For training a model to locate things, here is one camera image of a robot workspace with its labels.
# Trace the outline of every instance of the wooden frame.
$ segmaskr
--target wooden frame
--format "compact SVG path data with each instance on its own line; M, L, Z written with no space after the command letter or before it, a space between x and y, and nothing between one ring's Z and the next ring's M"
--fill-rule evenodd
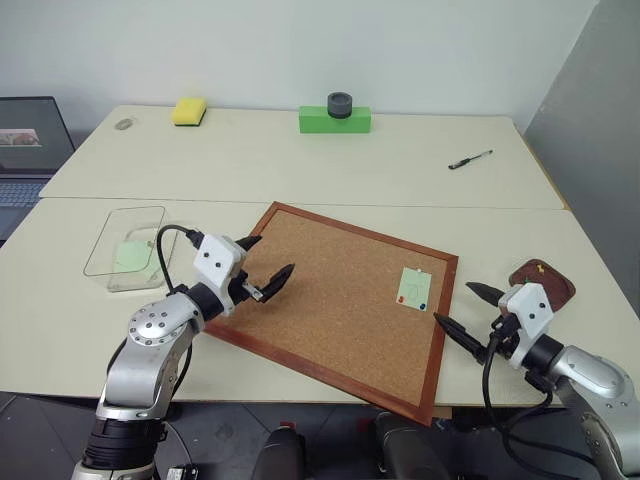
M348 223L340 222L338 220L324 217L322 215L317 215L278 202L274 202L271 205L265 215L255 226L251 234L261 234L266 225L278 211L288 212L337 229L346 230L348 232L362 235L364 237L378 240L380 242L392 244L403 249L412 250L427 256L445 260L445 276L437 310L438 313L448 315L451 304L451 296L453 293L453 283L456 274L456 267L458 263L457 256L424 247L415 243L407 242L405 240L400 240L398 238L390 237L388 235L377 233L371 230L356 227ZM434 326L431 349L427 360L427 368L425 371L425 377L420 396L420 404L418 406L383 391L380 391L369 385L361 383L357 380L354 380L351 377L330 370L327 367L316 364L315 362L303 358L297 354L288 352L263 340L247 335L246 333L239 332L227 325L224 325L223 323L215 321L209 322L206 331L207 333L210 333L211 335L214 335L222 340L225 340L229 343L254 352L265 358L297 370L298 372L301 372L305 375L337 387L371 403L377 404L380 407L389 409L425 425L429 425L431 423L436 387L438 383L438 374L440 371L440 362L442 359L442 349L444 347L445 338L443 330L437 323Z

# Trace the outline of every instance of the yellow sponge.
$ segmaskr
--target yellow sponge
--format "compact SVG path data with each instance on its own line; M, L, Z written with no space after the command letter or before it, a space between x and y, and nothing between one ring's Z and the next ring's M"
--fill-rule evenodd
M181 98L171 112L171 121L174 125L200 125L206 109L204 98Z

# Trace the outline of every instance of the laptop screen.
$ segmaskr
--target laptop screen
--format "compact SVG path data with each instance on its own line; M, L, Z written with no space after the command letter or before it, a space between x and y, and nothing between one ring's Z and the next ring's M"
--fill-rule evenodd
M0 97L0 176L53 174L73 151L53 97Z

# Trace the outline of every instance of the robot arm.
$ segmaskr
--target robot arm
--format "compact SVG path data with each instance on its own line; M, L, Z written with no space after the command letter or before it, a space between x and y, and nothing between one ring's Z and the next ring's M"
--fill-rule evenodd
M153 457L166 436L162 422L186 373L193 337L206 321L232 314L234 306L248 298L266 302L293 271L293 265L287 265L258 288L248 282L242 264L260 237L234 242L192 230L187 237L198 248L194 266L201 282L175 289L129 319L127 337L109 364L96 422L74 480L152 478ZM186 351L183 374L178 375Z
M639 478L640 403L629 375L608 360L578 347L565 347L546 335L553 312L542 285L514 285L506 293L480 283L467 286L500 309L491 334L499 339L497 353L513 368L524 367L539 375L578 419L602 478ZM445 332L478 363L487 361L487 348L462 325L435 315Z
M548 376L580 421L602 478L640 476L640 403L629 375L613 362L568 346L554 358Z

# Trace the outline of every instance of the cork board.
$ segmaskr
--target cork board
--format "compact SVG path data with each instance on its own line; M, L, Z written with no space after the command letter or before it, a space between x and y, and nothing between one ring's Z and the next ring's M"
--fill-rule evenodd
M266 304L244 302L206 331L382 408L428 425L458 257L274 203L244 269L264 285L288 263ZM404 267L431 274L428 306L396 303Z

